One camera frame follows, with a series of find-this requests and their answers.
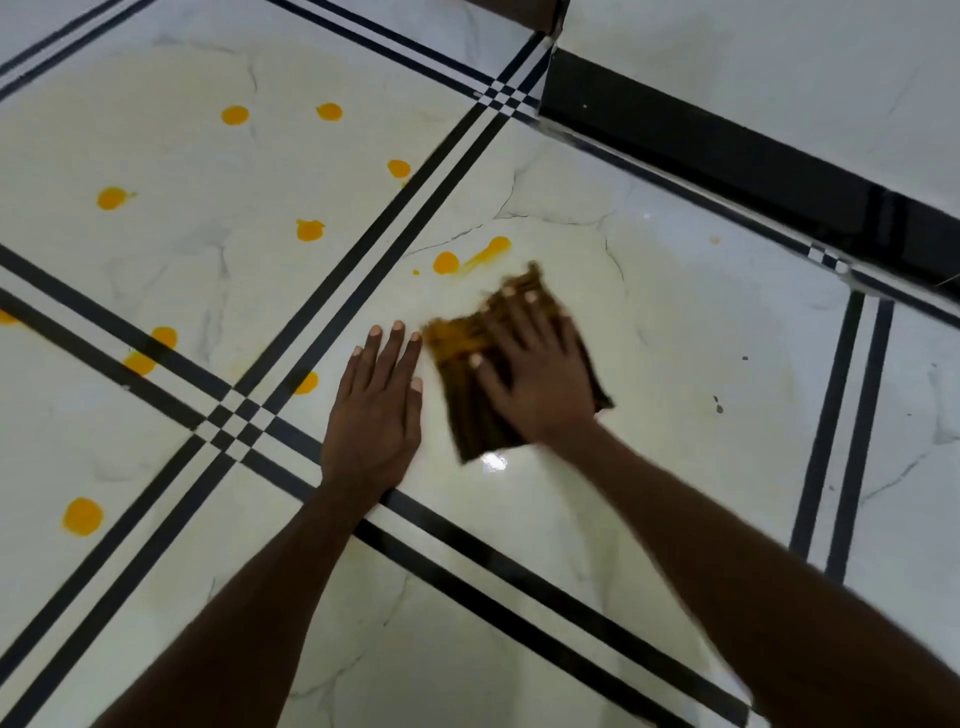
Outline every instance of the smeared yellow stain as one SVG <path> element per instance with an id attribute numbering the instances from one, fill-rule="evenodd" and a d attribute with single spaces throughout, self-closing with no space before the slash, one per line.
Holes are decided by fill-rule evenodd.
<path id="1" fill-rule="evenodd" d="M 387 169 L 389 169 L 390 174 L 398 180 L 402 180 L 404 177 L 410 177 L 410 165 L 403 161 L 403 159 L 391 159 L 387 162 Z"/>
<path id="2" fill-rule="evenodd" d="M 247 107 L 227 107 L 221 112 L 220 118 L 227 126 L 238 127 L 250 118 L 250 112 Z"/>
<path id="3" fill-rule="evenodd" d="M 70 502 L 63 513 L 63 527 L 74 536 L 89 536 L 104 522 L 104 509 L 89 498 Z"/>
<path id="4" fill-rule="evenodd" d="M 320 220 L 298 220 L 297 237 L 304 243 L 312 243 L 324 236 L 324 224 Z"/>
<path id="5" fill-rule="evenodd" d="M 443 251 L 437 255 L 437 259 L 433 261 L 433 269 L 441 276 L 445 276 L 448 273 L 456 273 L 459 268 L 460 258 L 450 251 Z"/>
<path id="6" fill-rule="evenodd" d="M 177 332 L 170 327 L 157 327 L 151 334 L 158 342 L 173 349 L 177 345 Z M 146 354 L 133 352 L 124 360 L 124 366 L 140 376 L 146 376 L 154 370 L 156 362 Z"/>
<path id="7" fill-rule="evenodd" d="M 104 187 L 97 195 L 97 206 L 100 209 L 117 209 L 132 197 L 136 197 L 136 192 L 128 192 L 121 187 Z"/>
<path id="8" fill-rule="evenodd" d="M 336 104 L 320 104 L 317 107 L 317 115 L 323 121 L 340 121 L 344 115 L 344 110 Z"/>
<path id="9" fill-rule="evenodd" d="M 509 237 L 497 235 L 490 241 L 490 244 L 486 248 L 464 263 L 464 273 L 469 273 L 480 265 L 480 263 L 492 262 L 498 255 L 503 255 L 509 251 L 510 246 L 511 242 Z"/>
<path id="10" fill-rule="evenodd" d="M 297 391 L 294 392 L 295 395 L 308 395 L 313 390 L 317 388 L 317 382 L 320 381 L 320 378 L 317 376 L 316 372 L 311 372 L 306 376 L 306 378 L 300 383 L 300 386 L 297 387 Z"/>

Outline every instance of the forearm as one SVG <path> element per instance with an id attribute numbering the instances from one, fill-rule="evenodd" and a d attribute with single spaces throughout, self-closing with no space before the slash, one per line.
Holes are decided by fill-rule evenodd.
<path id="1" fill-rule="evenodd" d="M 769 717 L 960 717 L 960 680 L 925 649 L 600 425 L 558 438 L 554 450 L 619 511 Z"/>
<path id="2" fill-rule="evenodd" d="M 363 517 L 321 485 L 97 726 L 276 725 L 327 579 Z"/>

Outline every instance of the person's right arm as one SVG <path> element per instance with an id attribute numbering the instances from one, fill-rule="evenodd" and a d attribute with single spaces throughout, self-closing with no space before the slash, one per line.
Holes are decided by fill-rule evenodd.
<path id="1" fill-rule="evenodd" d="M 858 597 L 637 455 L 593 417 L 568 315 L 557 336 L 509 289 L 514 337 L 489 310 L 510 389 L 475 354 L 494 408 L 580 471 L 648 549 L 689 613 L 775 724 L 960 725 L 960 678 Z"/>

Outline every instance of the yellow spot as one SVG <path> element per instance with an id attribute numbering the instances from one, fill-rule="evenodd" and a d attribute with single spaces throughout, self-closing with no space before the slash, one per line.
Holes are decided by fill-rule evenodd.
<path id="1" fill-rule="evenodd" d="M 224 120 L 224 124 L 227 126 L 237 127 L 250 118 L 250 112 L 247 111 L 246 107 L 227 107 L 220 114 L 220 118 Z"/>
<path id="2" fill-rule="evenodd" d="M 177 345 L 177 332 L 170 327 L 157 327 L 151 334 L 158 342 L 173 349 Z M 154 370 L 156 362 L 146 354 L 133 352 L 124 360 L 124 365 L 140 376 L 146 376 Z"/>
<path id="3" fill-rule="evenodd" d="M 313 390 L 317 388 L 317 382 L 320 381 L 320 378 L 317 376 L 316 372 L 311 372 L 306 376 L 306 378 L 300 383 L 300 386 L 297 387 L 297 391 L 294 392 L 295 395 L 308 395 Z"/>
<path id="4" fill-rule="evenodd" d="M 398 180 L 402 180 L 404 177 L 410 177 L 410 165 L 403 161 L 403 159 L 391 159 L 387 162 L 387 169 L 389 169 L 390 174 Z"/>
<path id="5" fill-rule="evenodd" d="M 443 251 L 433 261 L 433 269 L 441 276 L 445 276 L 447 273 L 456 273 L 459 267 L 459 258 L 450 251 Z"/>
<path id="6" fill-rule="evenodd" d="M 340 121 L 340 117 L 344 115 L 344 110 L 336 104 L 320 104 L 317 107 L 317 115 L 323 121 Z"/>
<path id="7" fill-rule="evenodd" d="M 117 209 L 131 197 L 136 197 L 136 193 L 120 187 L 104 187 L 97 195 L 97 205 L 100 209 Z"/>
<path id="8" fill-rule="evenodd" d="M 104 509 L 85 497 L 73 500 L 63 513 L 63 527 L 74 536 L 89 536 L 103 522 Z"/>
<path id="9" fill-rule="evenodd" d="M 320 220 L 298 220 L 297 237 L 304 243 L 312 243 L 324 236 L 324 224 Z"/>
<path id="10" fill-rule="evenodd" d="M 509 237 L 497 235 L 493 240 L 490 241 L 490 245 L 464 263 L 464 273 L 469 273 L 478 265 L 480 265 L 480 263 L 489 263 L 493 261 L 493 259 L 498 255 L 503 255 L 509 251 L 510 246 L 511 243 Z"/>

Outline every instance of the person's left hand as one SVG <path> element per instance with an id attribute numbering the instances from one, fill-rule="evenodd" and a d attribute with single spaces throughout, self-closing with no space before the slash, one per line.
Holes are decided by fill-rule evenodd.
<path id="1" fill-rule="evenodd" d="M 362 500 L 363 513 L 400 484 L 420 447 L 423 382 L 413 373 L 422 342 L 414 332 L 397 362 L 403 333 L 395 322 L 377 356 L 383 330 L 370 329 L 367 346 L 350 357 L 326 426 L 323 488 L 346 489 Z"/>

